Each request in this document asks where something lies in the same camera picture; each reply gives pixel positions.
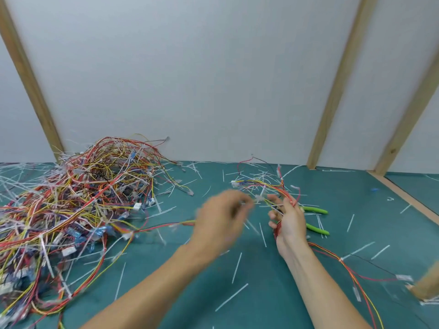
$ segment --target person's left hand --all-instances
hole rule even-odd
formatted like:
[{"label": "person's left hand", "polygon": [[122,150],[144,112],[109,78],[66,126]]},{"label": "person's left hand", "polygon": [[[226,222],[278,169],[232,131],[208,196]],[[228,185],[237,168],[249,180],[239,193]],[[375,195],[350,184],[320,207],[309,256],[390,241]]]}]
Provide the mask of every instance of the person's left hand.
[{"label": "person's left hand", "polygon": [[253,200],[239,190],[226,190],[208,199],[198,210],[189,247],[209,261],[234,244],[253,208]]}]

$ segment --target person's right arm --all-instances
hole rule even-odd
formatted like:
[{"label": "person's right arm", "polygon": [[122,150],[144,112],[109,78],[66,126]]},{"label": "person's right arm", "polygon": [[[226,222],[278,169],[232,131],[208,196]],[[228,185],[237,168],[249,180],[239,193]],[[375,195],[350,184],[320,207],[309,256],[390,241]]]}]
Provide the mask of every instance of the person's right arm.
[{"label": "person's right arm", "polygon": [[[299,288],[306,309],[316,329],[370,329],[371,327],[349,301],[337,283],[308,246],[306,221],[299,205],[293,207],[288,198],[283,201],[269,195],[276,204],[282,204],[282,216],[270,211],[273,220],[282,220],[276,243]],[[273,229],[277,225],[269,222]]]}]

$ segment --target wall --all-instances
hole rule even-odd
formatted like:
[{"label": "wall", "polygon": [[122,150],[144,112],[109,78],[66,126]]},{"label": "wall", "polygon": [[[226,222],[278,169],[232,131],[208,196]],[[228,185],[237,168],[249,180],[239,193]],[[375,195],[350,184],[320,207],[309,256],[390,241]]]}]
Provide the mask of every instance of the wall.
[{"label": "wall", "polygon": [[439,0],[378,1],[318,165],[374,169],[439,46],[438,13]]},{"label": "wall", "polygon": [[392,172],[439,173],[439,90],[390,167]]},{"label": "wall", "polygon": [[359,0],[7,0],[67,150],[304,164]]},{"label": "wall", "polygon": [[0,74],[0,162],[54,162],[46,136],[2,39]]}]

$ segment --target hand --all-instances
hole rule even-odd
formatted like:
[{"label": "hand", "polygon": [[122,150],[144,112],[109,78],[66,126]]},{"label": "hand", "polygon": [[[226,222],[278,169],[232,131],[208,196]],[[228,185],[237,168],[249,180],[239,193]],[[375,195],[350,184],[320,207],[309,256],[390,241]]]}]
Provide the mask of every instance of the hand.
[{"label": "hand", "polygon": [[[289,250],[294,249],[295,246],[307,244],[306,242],[306,221],[305,216],[300,210],[299,205],[293,207],[290,200],[285,197],[283,201],[275,194],[269,194],[267,198],[275,204],[282,204],[278,211],[271,210],[268,213],[270,219],[278,222],[282,221],[282,226],[279,234],[277,235],[276,244],[277,250],[282,257],[288,255]],[[276,229],[277,223],[270,221],[268,225]]]},{"label": "hand", "polygon": [[253,200],[238,190],[226,190],[211,197],[198,210],[187,245],[208,261],[214,260],[241,235],[251,208]]}]

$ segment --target teal work surface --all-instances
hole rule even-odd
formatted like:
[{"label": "teal work surface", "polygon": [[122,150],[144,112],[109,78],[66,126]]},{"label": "teal work surface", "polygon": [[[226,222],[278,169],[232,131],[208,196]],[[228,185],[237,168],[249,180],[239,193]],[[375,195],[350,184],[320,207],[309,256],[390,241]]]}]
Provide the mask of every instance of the teal work surface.
[{"label": "teal work surface", "polygon": [[[151,217],[147,226],[165,222],[193,219],[195,211],[209,197],[230,188],[231,180],[238,174],[236,164],[195,163],[197,171],[185,167],[185,172],[174,166],[169,173],[194,191],[194,196],[175,189],[169,196],[159,195],[162,210],[175,207],[159,216]],[[285,175],[293,166],[283,165]],[[266,171],[276,173],[266,164],[250,166],[241,164],[243,175]],[[394,279],[392,274],[411,275],[419,279],[438,258],[439,227],[410,207],[400,214],[407,204],[395,193],[364,171],[310,171],[298,167],[285,177],[285,185],[298,186],[301,190],[299,202],[303,205],[320,206],[328,210],[321,215],[321,222],[331,234],[327,238],[308,231],[310,241],[317,243],[339,256],[345,256],[372,243],[367,248],[350,256],[345,263],[362,276],[374,279]],[[157,193],[167,186],[159,187]],[[158,212],[149,209],[148,215]],[[202,272],[178,298],[164,318],[160,328],[170,329],[237,329],[237,328],[312,328],[308,312],[298,288],[283,259],[279,256],[271,228],[268,226],[268,208],[258,204],[250,215],[250,222],[262,232],[264,240],[253,228],[244,228],[242,236],[226,254],[220,256]],[[316,215],[307,215],[306,220],[318,226]],[[132,219],[135,225],[143,219]],[[162,242],[156,231],[139,234],[122,255],[96,282],[73,300],[64,312],[63,323],[67,329],[78,328],[115,298],[116,289],[124,263],[126,267],[119,295],[143,280],[162,265],[175,250],[191,235],[192,227],[178,226],[161,228]],[[126,241],[119,241],[111,250],[117,254]],[[390,245],[374,260],[371,258]],[[242,257],[232,284],[232,278],[240,254]],[[92,255],[75,262],[68,279],[70,284],[91,270],[99,255]],[[371,324],[370,315],[363,297],[356,300],[353,283],[337,260],[317,253],[329,274],[339,284],[359,312]],[[104,267],[111,260],[106,260]],[[401,281],[370,281],[359,279],[360,284],[375,304],[385,328],[437,328],[439,306],[421,306]],[[240,293],[216,311],[219,305],[240,288]],[[39,317],[32,314],[17,327],[26,328]],[[58,317],[49,316],[38,323],[38,328],[56,328]],[[375,317],[377,327],[379,320]]]},{"label": "teal work surface", "polygon": [[388,172],[385,177],[439,215],[439,174]]}]

